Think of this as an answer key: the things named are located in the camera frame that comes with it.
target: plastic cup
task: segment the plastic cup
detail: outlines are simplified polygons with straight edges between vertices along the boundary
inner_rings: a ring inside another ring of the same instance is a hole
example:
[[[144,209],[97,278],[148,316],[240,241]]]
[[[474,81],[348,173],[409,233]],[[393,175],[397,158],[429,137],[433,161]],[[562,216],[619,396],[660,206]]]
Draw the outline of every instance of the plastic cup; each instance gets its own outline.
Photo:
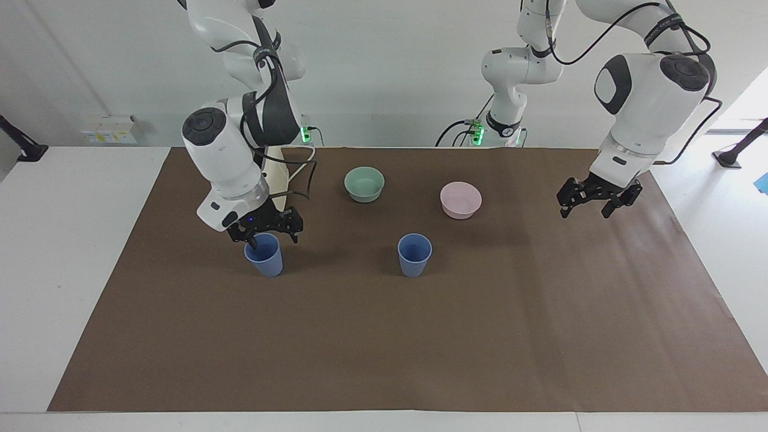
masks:
[[[400,269],[407,277],[419,277],[432,257],[432,242],[421,234],[408,234],[397,244]]]
[[[283,272],[283,254],[280,252],[280,241],[274,234],[268,232],[257,234],[257,248],[245,245],[245,258],[267,277],[276,277]]]

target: blue object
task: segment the blue object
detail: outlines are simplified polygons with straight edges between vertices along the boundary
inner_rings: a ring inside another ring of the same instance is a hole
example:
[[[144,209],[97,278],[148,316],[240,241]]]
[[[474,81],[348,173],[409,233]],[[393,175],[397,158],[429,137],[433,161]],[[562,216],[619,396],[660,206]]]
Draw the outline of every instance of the blue object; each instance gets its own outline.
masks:
[[[245,258],[267,277],[276,277],[283,272],[283,254],[280,251],[280,241],[274,234],[268,232],[257,234],[257,248],[245,245]]]
[[[407,277],[419,277],[432,256],[432,242],[421,234],[408,234],[397,244],[400,269]]]
[[[760,180],[755,181],[755,186],[757,186],[758,191],[768,195],[768,174],[765,174]]]

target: green light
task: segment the green light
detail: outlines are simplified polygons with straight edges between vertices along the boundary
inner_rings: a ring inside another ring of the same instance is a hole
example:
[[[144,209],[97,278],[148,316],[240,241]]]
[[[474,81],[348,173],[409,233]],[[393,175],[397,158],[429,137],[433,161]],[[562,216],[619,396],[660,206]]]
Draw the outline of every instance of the green light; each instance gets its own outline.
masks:
[[[301,140],[305,143],[312,141],[312,134],[307,128],[301,128]]]
[[[472,144],[481,146],[483,136],[485,136],[485,128],[478,126],[478,130],[475,132],[475,136],[472,138]]]

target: black cable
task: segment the black cable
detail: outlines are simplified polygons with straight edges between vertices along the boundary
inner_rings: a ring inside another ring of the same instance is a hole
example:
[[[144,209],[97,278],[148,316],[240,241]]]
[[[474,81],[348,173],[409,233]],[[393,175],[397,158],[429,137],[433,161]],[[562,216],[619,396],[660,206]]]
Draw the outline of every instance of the black cable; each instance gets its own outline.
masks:
[[[317,131],[318,133],[320,133],[320,145],[322,145],[323,147],[326,146],[326,140],[325,138],[323,138],[323,131],[321,131],[320,128],[316,128],[315,126],[309,126],[306,130]]]
[[[482,112],[485,111],[485,109],[488,107],[488,105],[491,104],[491,101],[493,100],[494,96],[496,96],[495,93],[492,94],[491,97],[488,98],[488,100],[486,101],[485,105],[483,105],[482,108],[480,108],[480,112],[475,116],[475,120],[480,119],[480,116],[482,115]],[[471,132],[471,131],[472,131],[472,126],[470,125],[467,128],[467,134],[464,135],[464,138],[462,138],[462,143],[459,145],[459,147],[464,147],[464,141],[467,139],[467,137],[469,136],[469,132]]]
[[[696,45],[695,43],[691,42],[690,43],[691,44],[691,48],[696,48],[696,51],[684,52],[681,55],[705,55],[706,53],[708,53],[712,49],[712,44],[710,43],[710,40],[707,39],[706,36],[704,36],[701,33],[699,33],[695,28],[692,28],[688,24],[684,24],[684,23],[680,25],[680,28],[682,28],[683,30],[685,30],[687,32],[693,33],[694,35],[696,35],[696,37],[701,39],[702,42],[704,42],[704,45],[706,45],[706,48],[702,50],[702,49],[699,49],[698,45]]]
[[[617,25],[619,25],[619,23],[620,23],[621,21],[623,21],[623,20],[624,20],[624,18],[626,18],[627,16],[629,16],[629,15],[631,15],[631,14],[633,14],[633,13],[635,13],[635,12],[639,11],[639,10],[640,10],[640,9],[642,9],[642,8],[647,8],[647,7],[650,7],[650,6],[655,6],[655,7],[658,7],[659,5],[660,5],[660,3],[659,3],[659,2],[648,2],[648,3],[643,3],[642,5],[637,5],[637,6],[633,7],[632,9],[630,9],[630,10],[626,11],[626,12],[625,12],[625,13],[624,13],[622,16],[620,16],[620,17],[619,17],[619,18],[618,18],[616,21],[614,21],[614,22],[613,22],[613,24],[611,24],[611,25],[610,25],[610,26],[609,26],[609,27],[608,27],[608,28],[605,30],[605,32],[603,32],[603,34],[602,34],[602,35],[600,35],[600,37],[598,37],[597,39],[595,39],[595,41],[594,41],[594,42],[592,42],[592,45],[590,45],[590,46],[589,46],[589,48],[587,48],[587,51],[584,51],[584,52],[583,52],[581,55],[579,55],[579,56],[578,56],[578,57],[577,57],[575,60],[573,60],[573,61],[563,61],[563,60],[561,60],[561,59],[558,57],[558,55],[557,55],[557,54],[554,52],[554,40],[552,39],[552,37],[551,37],[551,36],[547,35],[547,39],[548,39],[548,41],[549,41],[549,49],[550,49],[550,51],[551,51],[551,53],[552,53],[552,57],[554,57],[554,59],[555,59],[555,60],[557,60],[557,61],[558,61],[558,63],[560,63],[561,65],[565,65],[565,66],[570,66],[570,65],[573,65],[573,64],[575,64],[575,63],[579,62],[579,61],[580,61],[581,59],[583,59],[584,57],[586,57],[586,56],[587,56],[587,54],[589,54],[589,53],[590,53],[590,52],[591,52],[591,51],[594,49],[594,47],[598,46],[598,44],[600,43],[600,41],[602,41],[602,40],[603,40],[603,38],[605,38],[605,36],[607,36],[607,35],[608,35],[608,33],[609,33],[611,30],[613,30],[613,29],[614,29],[614,27],[616,27]],[[551,20],[551,17],[550,17],[550,11],[549,11],[549,0],[547,0],[547,8],[546,8],[546,12],[545,12],[545,13],[546,13],[546,17],[547,17],[547,20]]]
[[[270,198],[287,197],[288,195],[299,195],[300,197],[310,199],[310,196],[308,194],[305,194],[303,192],[296,192],[296,191],[285,191],[285,192],[280,192],[279,194],[272,194],[270,195]]]
[[[280,59],[278,57],[276,57],[275,55],[268,55],[268,57],[272,58],[276,62],[276,67],[279,67],[282,69],[283,64],[280,63]],[[258,93],[257,91],[253,91],[251,93],[253,97],[253,102],[251,103],[253,104],[254,109],[256,109],[256,106],[259,104],[259,102],[264,100],[272,92],[272,90],[275,89],[275,87],[277,86],[277,78],[278,78],[277,70],[271,69],[270,70],[270,86],[267,87],[264,93],[262,93],[258,97],[257,97],[257,93]],[[240,116],[240,134],[243,136],[243,139],[248,144],[248,147],[250,147],[253,150],[254,149],[253,146],[248,142],[248,138],[246,138],[245,136],[245,130],[243,128],[244,125],[245,125],[245,111],[243,111],[243,115]]]
[[[453,123],[452,125],[448,126],[447,128],[445,128],[445,130],[442,132],[442,134],[440,134],[440,138],[437,138],[437,143],[435,144],[435,147],[440,147],[440,141],[442,141],[442,139],[445,138],[445,136],[448,134],[448,132],[451,131],[451,129],[455,128],[456,126],[460,126],[460,125],[464,125],[464,124],[466,124],[466,121],[459,120],[459,121]]]
[[[238,46],[238,45],[251,45],[251,46],[256,47],[256,48],[262,48],[261,45],[257,44],[254,41],[243,40],[243,41],[235,41],[235,42],[226,44],[225,46],[223,46],[221,48],[210,47],[210,49],[214,50],[214,52],[225,52],[226,50],[228,50],[228,49],[230,49],[232,47]]]
[[[708,121],[709,121],[709,120],[710,120],[710,119],[711,119],[711,118],[712,118],[712,117],[713,117],[715,114],[717,114],[717,112],[718,112],[718,111],[719,111],[719,110],[720,110],[720,109],[723,107],[723,101],[721,101],[721,100],[719,100],[719,99],[710,98],[709,96],[707,96],[707,97],[705,97],[705,98],[704,98],[704,100],[705,100],[705,101],[710,101],[710,102],[714,102],[714,103],[716,103],[716,104],[717,104],[717,108],[715,108],[714,110],[712,110],[712,112],[711,112],[711,113],[710,113],[710,114],[709,114],[709,115],[708,115],[708,116],[707,116],[707,117],[706,117],[706,118],[705,118],[705,119],[704,119],[704,120],[703,120],[703,121],[702,121],[702,122],[699,124],[699,126],[696,128],[696,130],[695,130],[695,131],[693,132],[693,134],[690,136],[690,138],[688,138],[688,141],[685,143],[685,145],[683,146],[682,150],[680,150],[680,153],[678,153],[678,154],[677,154],[677,157],[676,157],[675,159],[673,159],[672,161],[669,161],[669,162],[666,162],[666,161],[656,161],[656,162],[654,162],[654,165],[672,165],[672,164],[675,164],[675,163],[677,163],[677,161],[679,161],[679,160],[680,160],[680,158],[682,158],[682,157],[683,157],[683,153],[685,153],[685,151],[688,149],[688,146],[690,145],[690,143],[691,143],[691,142],[693,142],[694,138],[695,138],[695,137],[696,137],[696,135],[699,133],[699,131],[701,130],[701,128],[703,128],[703,127],[704,127],[704,125],[705,125],[705,124],[706,124],[706,123],[707,123],[707,122],[708,122]]]
[[[469,134],[471,134],[471,132],[459,132],[458,134],[456,134],[456,138],[453,138],[453,144],[451,144],[451,147],[456,146],[456,142],[458,142],[458,137],[464,135],[464,138],[467,138],[467,135]],[[463,147],[463,146],[464,146],[464,141],[462,140],[462,145],[459,145],[459,147]]]
[[[305,165],[305,164],[311,164],[312,165],[312,171],[310,171],[310,178],[306,181],[306,194],[302,194],[302,196],[305,196],[306,199],[310,199],[310,190],[312,189],[312,180],[315,178],[315,170],[317,169],[317,161],[311,160],[311,161],[287,161],[285,159],[279,159],[279,158],[273,158],[272,156],[268,156],[266,152],[259,150],[258,148],[253,148],[253,153],[255,155],[258,155],[262,158],[268,159],[273,162],[279,162],[281,164],[287,164],[287,165]]]

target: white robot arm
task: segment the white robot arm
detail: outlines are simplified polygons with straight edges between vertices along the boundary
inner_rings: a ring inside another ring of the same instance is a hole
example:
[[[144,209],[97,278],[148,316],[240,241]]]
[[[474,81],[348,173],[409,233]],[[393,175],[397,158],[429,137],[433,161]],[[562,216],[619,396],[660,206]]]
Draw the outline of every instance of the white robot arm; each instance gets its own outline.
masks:
[[[287,81],[303,76],[303,57],[264,24],[263,9],[274,0],[178,1],[194,31],[224,53],[225,69],[251,90],[206,104],[184,122],[184,145],[211,183],[197,215],[233,241],[253,243],[258,232],[278,231],[296,242],[303,220],[295,208],[277,210],[251,149],[263,155],[260,148],[300,139]]]
[[[483,76],[495,90],[485,117],[485,140],[510,145],[516,139],[526,98],[520,84],[559,78],[564,62],[553,52],[554,34],[566,0],[525,0],[518,32],[526,48],[503,48],[485,56]],[[711,91],[714,64],[696,47],[683,19],[667,4],[642,0],[576,0],[584,15],[627,28],[644,38],[653,54],[624,54],[601,70],[594,91],[616,116],[585,181],[569,179],[558,193],[561,214],[593,200],[607,200],[603,216],[632,205],[642,191],[637,176],[647,171],[670,137]]]

